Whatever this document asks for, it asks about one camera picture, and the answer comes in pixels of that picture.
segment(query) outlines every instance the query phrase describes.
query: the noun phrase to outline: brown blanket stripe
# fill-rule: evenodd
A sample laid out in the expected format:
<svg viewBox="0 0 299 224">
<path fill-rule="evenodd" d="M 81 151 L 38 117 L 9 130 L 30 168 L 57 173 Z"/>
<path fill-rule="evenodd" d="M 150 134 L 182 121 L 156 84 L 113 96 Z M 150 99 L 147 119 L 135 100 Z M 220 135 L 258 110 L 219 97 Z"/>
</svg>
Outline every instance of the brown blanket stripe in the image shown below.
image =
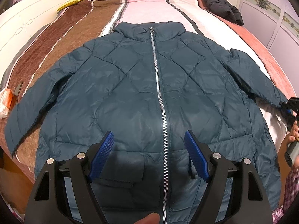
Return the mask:
<svg viewBox="0 0 299 224">
<path fill-rule="evenodd" d="M 14 90 L 18 84 L 23 81 L 20 97 L 22 96 L 32 74 L 37 70 L 39 64 L 43 60 L 45 54 L 47 54 L 56 41 L 81 17 L 83 17 L 91 9 L 90 3 L 82 4 L 82 6 L 72 6 L 65 11 L 65 13 L 58 18 L 53 24 L 51 24 L 46 30 L 44 30 L 39 37 L 32 43 L 32 45 L 26 50 L 22 57 L 18 60 L 14 66 L 8 88 Z M 6 145 L 4 128 L 7 119 L 0 120 L 0 146 L 5 153 L 10 156 L 9 150 Z M 13 158 L 14 162 L 19 168 L 26 174 L 26 176 L 34 182 L 34 175 L 28 169 L 27 164 L 21 164 L 16 158 Z"/>
<path fill-rule="evenodd" d="M 115 19 L 115 21 L 113 22 L 113 24 L 110 27 L 109 33 L 111 33 L 114 28 L 119 24 L 119 20 L 123 17 L 124 12 L 126 11 L 126 8 L 128 7 L 128 0 L 124 0 L 124 7 L 121 9 L 120 13 L 118 14 L 117 18 Z"/>
<path fill-rule="evenodd" d="M 90 13 L 86 17 L 74 24 L 64 37 L 59 38 L 60 40 L 48 55 L 46 51 L 44 52 L 46 58 L 36 70 L 29 87 L 32 87 L 36 80 L 59 58 L 82 46 L 83 43 L 98 37 L 120 4 L 120 0 L 94 1 L 92 11 L 88 11 Z M 41 124 L 42 120 L 23 139 L 16 153 L 20 162 L 30 167 L 35 166 Z"/>
</svg>

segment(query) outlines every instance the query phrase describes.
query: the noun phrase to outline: blue gripper pad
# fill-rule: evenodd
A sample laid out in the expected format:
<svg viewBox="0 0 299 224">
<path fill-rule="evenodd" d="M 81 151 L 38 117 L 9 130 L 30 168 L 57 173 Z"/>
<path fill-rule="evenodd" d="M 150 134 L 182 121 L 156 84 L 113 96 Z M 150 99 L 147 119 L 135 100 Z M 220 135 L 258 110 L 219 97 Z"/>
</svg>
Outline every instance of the blue gripper pad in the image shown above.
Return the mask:
<svg viewBox="0 0 299 224">
<path fill-rule="evenodd" d="M 95 154 L 91 164 L 90 164 L 90 173 L 88 178 L 92 182 L 95 178 L 99 177 L 103 167 L 108 159 L 110 152 L 112 151 L 114 145 L 114 134 L 110 132 L 107 137 L 104 139 L 100 149 Z"/>
<path fill-rule="evenodd" d="M 204 155 L 198 148 L 195 140 L 193 139 L 189 131 L 185 133 L 184 144 L 194 164 L 198 176 L 203 178 L 205 182 L 208 182 L 210 175 L 208 173 L 207 160 L 204 158 Z"/>
</svg>

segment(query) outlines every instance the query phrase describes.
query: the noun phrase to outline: zipper pull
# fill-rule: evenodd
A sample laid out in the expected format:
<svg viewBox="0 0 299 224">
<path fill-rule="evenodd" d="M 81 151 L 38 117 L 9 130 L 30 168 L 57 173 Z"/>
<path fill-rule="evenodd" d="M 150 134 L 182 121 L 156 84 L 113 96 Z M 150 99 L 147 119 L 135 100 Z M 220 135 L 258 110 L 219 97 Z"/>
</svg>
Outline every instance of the zipper pull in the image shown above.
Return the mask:
<svg viewBox="0 0 299 224">
<path fill-rule="evenodd" d="M 155 35 L 155 31 L 154 31 L 154 29 L 153 29 L 152 27 L 150 27 L 149 29 L 150 29 L 150 32 L 151 32 L 153 35 Z"/>
</svg>

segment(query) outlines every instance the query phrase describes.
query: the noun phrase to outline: jacket collar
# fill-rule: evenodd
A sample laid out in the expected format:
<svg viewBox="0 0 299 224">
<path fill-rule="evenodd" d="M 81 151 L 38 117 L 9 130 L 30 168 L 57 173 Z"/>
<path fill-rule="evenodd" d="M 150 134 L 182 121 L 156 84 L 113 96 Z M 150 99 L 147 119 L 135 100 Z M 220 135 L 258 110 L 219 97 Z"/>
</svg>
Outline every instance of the jacket collar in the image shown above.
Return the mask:
<svg viewBox="0 0 299 224">
<path fill-rule="evenodd" d="M 182 23 L 179 22 L 162 22 L 162 23 L 143 23 L 130 24 L 121 22 L 114 29 L 115 32 L 122 34 L 126 38 L 130 38 L 142 42 L 150 42 L 150 27 L 155 32 L 154 40 L 156 42 L 166 41 L 183 34 L 186 29 Z"/>
</svg>

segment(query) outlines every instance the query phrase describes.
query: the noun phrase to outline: metal screw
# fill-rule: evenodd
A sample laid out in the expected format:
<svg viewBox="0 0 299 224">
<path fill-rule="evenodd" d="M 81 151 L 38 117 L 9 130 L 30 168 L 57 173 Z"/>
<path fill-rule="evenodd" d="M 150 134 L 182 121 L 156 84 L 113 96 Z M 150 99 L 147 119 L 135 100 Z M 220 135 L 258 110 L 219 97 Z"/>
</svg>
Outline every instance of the metal screw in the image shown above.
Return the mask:
<svg viewBox="0 0 299 224">
<path fill-rule="evenodd" d="M 85 153 L 84 152 L 80 152 L 78 155 L 77 155 L 77 158 L 79 159 L 82 159 L 85 157 Z"/>
<path fill-rule="evenodd" d="M 216 159 L 219 159 L 221 157 L 221 154 L 218 153 L 218 152 L 214 152 L 213 157 L 216 158 Z"/>
<path fill-rule="evenodd" d="M 47 160 L 47 164 L 52 164 L 54 162 L 54 159 L 53 158 L 49 158 L 48 160 Z"/>
<path fill-rule="evenodd" d="M 250 164 L 251 161 L 250 161 L 248 158 L 245 158 L 245 159 L 244 159 L 244 163 L 246 163 L 246 164 Z"/>
</svg>

